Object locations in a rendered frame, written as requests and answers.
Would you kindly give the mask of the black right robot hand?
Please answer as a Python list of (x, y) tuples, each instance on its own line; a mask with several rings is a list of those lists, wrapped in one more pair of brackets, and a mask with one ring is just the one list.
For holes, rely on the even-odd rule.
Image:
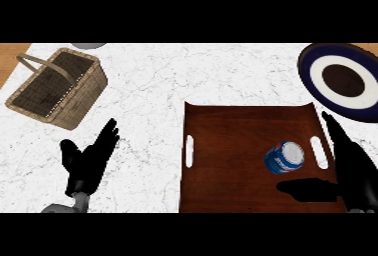
[(322, 112), (322, 118), (334, 143), (337, 182), (305, 178), (279, 182), (276, 188), (300, 202), (336, 202), (341, 197), (347, 211), (372, 209), (378, 214), (378, 167), (333, 115)]

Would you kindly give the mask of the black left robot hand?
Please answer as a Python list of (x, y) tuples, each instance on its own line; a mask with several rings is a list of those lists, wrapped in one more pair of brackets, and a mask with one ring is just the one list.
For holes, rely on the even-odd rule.
[(79, 149), (70, 139), (61, 141), (62, 165), (68, 171), (68, 197), (79, 192), (87, 195), (96, 192), (118, 140), (117, 121), (111, 118), (95, 143), (85, 150)]

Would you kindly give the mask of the blue and white can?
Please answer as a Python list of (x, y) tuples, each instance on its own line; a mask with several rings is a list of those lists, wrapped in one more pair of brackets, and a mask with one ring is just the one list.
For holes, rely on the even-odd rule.
[(287, 174), (305, 165), (305, 151), (293, 141), (281, 141), (265, 155), (265, 165), (274, 174)]

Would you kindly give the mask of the brown wooden tray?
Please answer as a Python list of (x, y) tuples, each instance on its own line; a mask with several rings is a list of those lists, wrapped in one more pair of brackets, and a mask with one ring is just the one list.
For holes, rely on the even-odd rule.
[[(310, 139), (325, 137), (315, 106), (185, 105), (183, 138), (194, 148), (182, 152), (194, 162), (182, 164), (180, 206), (186, 212), (343, 213), (344, 203), (300, 202), (276, 189), (285, 180), (337, 181), (336, 169), (321, 168)], [(266, 152), (282, 141), (305, 150), (305, 166), (274, 174)]]

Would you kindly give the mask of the blue white brown plate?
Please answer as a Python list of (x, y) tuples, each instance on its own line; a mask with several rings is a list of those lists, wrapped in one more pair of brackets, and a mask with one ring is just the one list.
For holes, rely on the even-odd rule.
[(378, 43), (313, 43), (297, 61), (302, 82), (343, 117), (378, 123)]

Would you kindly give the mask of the grey round object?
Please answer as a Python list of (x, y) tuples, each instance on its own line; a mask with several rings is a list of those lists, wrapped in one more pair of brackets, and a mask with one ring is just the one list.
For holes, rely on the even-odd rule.
[(73, 43), (73, 46), (83, 50), (98, 49), (101, 48), (107, 43)]

